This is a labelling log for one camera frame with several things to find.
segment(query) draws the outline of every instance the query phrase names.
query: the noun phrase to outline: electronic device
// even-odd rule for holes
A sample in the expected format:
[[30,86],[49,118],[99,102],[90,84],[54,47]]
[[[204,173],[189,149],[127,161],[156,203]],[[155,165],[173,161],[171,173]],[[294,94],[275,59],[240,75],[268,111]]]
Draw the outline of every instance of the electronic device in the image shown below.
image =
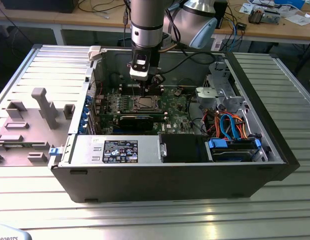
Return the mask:
[[[0,95],[0,166],[48,164],[78,203],[250,197],[299,167],[295,149],[307,139],[285,130],[309,113],[310,97],[278,59],[213,52],[214,63],[185,61],[142,96],[125,65],[131,54],[32,48]],[[183,59],[165,53],[160,67]]]
[[223,23],[224,15],[228,6],[227,0],[215,0],[214,9],[216,11],[215,18],[217,19],[216,28],[220,29]]
[[280,18],[280,13],[276,9],[265,9],[261,22],[267,24],[279,24]]
[[264,9],[258,6],[254,6],[251,13],[248,16],[248,21],[251,24],[259,24],[264,15]]
[[70,14],[78,0],[1,0],[6,9],[52,11]]

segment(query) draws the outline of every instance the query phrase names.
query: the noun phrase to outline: warning label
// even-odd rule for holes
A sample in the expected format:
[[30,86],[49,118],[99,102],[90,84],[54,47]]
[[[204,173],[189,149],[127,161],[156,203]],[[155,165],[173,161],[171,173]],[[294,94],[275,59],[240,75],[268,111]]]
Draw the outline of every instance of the warning label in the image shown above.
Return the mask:
[[126,164],[138,162],[138,141],[105,141],[103,162],[106,164]]

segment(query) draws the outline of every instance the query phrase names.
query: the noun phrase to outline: blue latch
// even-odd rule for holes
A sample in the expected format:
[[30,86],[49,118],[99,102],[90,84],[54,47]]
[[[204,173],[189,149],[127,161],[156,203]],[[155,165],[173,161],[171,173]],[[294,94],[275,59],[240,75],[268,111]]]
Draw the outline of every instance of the blue latch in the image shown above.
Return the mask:
[[87,114],[87,113],[89,113],[89,109],[87,107],[84,107],[83,112]]
[[256,146],[257,146],[258,149],[261,148],[261,142],[259,141],[259,139],[256,139],[256,140],[255,140],[255,144],[256,144]]
[[208,142],[209,148],[213,149],[213,148],[227,148],[227,142],[224,139],[218,139],[218,138],[214,138],[214,139],[210,139]]
[[62,154],[63,154],[63,149],[64,149],[64,147],[52,147],[52,148],[49,150],[48,154],[49,154],[50,156],[62,155]]

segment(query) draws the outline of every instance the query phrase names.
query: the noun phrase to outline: wooden table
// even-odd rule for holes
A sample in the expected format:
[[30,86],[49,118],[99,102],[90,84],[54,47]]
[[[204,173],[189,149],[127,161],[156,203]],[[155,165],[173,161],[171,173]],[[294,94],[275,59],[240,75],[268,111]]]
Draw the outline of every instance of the wooden table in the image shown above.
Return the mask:
[[[93,4],[103,3],[106,0],[92,0]],[[275,24],[251,24],[248,22],[248,15],[239,13],[240,5],[244,0],[230,0],[230,8],[238,21],[247,24],[247,29],[243,40],[274,42],[274,43],[292,43],[309,44],[310,42],[310,24],[299,26],[286,19],[281,19],[279,25]],[[122,4],[121,0],[115,0],[111,4],[100,6],[98,9],[105,9]],[[58,45],[65,45],[62,30],[84,30],[99,32],[123,32],[122,16],[124,6],[117,7],[108,11],[109,19],[98,16],[91,12],[84,12],[76,8],[73,13],[57,13],[45,11],[28,10],[7,10],[0,3],[1,9],[17,25],[22,27],[48,28],[52,29]],[[85,10],[91,10],[90,3],[87,0],[81,7]],[[310,11],[310,5],[305,5],[305,10]],[[12,25],[0,12],[0,25]],[[221,41],[228,38],[232,30],[227,21],[223,21],[221,29],[216,29],[213,38],[213,50],[218,50]]]

